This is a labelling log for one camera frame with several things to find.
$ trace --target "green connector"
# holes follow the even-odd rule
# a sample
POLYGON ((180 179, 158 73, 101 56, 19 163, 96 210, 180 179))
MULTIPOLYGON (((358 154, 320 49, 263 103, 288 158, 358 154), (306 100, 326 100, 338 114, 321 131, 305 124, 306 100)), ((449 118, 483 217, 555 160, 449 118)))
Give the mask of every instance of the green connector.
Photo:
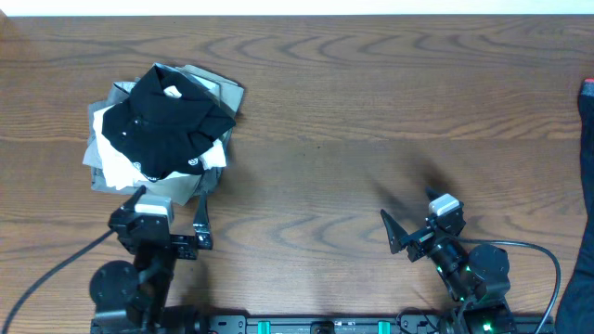
POLYGON ((380 321, 378 323, 378 334, 390 334, 390 322, 380 321))
POLYGON ((260 321, 258 323, 258 334, 270 334, 270 322, 260 321))

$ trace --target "pile of clothes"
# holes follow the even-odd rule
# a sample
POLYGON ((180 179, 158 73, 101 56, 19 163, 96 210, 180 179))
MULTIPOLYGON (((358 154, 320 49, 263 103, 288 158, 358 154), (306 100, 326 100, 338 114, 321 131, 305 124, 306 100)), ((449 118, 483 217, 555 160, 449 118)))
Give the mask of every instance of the pile of clothes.
POLYGON ((116 82, 89 106, 92 188, 132 194, 140 186, 184 205, 213 191, 243 88, 186 65, 155 64, 136 82, 116 82))

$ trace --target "gray cloth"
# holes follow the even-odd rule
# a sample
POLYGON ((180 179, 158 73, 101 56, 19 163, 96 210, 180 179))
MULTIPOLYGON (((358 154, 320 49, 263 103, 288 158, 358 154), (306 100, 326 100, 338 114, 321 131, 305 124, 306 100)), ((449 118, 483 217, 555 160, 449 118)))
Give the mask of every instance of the gray cloth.
MULTIPOLYGON (((168 70, 180 71, 195 84, 200 84, 200 82, 196 78, 192 77, 192 75, 199 76, 202 79, 218 84, 218 89, 214 89, 212 98, 215 101, 219 101, 219 106, 222 107, 223 110, 229 114, 229 116, 235 118, 243 97, 243 88, 239 87, 237 83, 190 65, 186 65, 184 68, 175 69, 161 64, 156 65, 162 66, 168 70)), ((135 84, 136 83, 130 82, 113 83, 106 100, 95 102, 88 107, 90 136, 87 141, 87 150, 84 153, 83 164, 91 167, 91 188, 95 191, 130 195, 133 194, 138 187, 146 186, 148 193, 169 197, 172 199, 172 201, 180 205, 186 204, 191 197, 198 196, 200 193, 213 192, 218 184, 218 180, 223 168, 212 168, 205 171, 203 175, 188 175, 159 180, 155 183, 139 181, 135 183, 135 186, 127 186, 121 190, 116 190, 115 187, 107 186, 102 171, 101 158, 99 157, 97 150, 96 135, 95 131, 93 130, 94 113, 95 111, 124 101, 126 98, 128 98, 129 92, 132 90, 135 84)), ((221 136, 221 138, 219 138, 223 142, 223 148, 225 151, 231 137, 231 133, 232 129, 227 131, 221 136)))

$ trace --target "white cloth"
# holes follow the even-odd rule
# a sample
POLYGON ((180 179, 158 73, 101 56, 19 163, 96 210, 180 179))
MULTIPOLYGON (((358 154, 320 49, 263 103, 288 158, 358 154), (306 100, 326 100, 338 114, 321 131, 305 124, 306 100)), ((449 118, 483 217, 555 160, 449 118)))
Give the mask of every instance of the white cloth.
POLYGON ((223 142, 216 139, 213 142, 213 146, 202 153, 198 157, 202 161, 202 167, 205 171, 210 170, 213 167, 226 167, 225 150, 223 149, 223 142))

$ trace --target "white wall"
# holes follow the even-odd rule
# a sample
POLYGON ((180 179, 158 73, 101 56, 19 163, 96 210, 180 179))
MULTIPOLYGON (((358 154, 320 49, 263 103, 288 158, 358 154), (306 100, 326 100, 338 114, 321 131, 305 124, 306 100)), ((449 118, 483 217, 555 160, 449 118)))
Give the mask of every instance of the white wall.
POLYGON ((0 0, 8 16, 594 14, 594 0, 0 0))

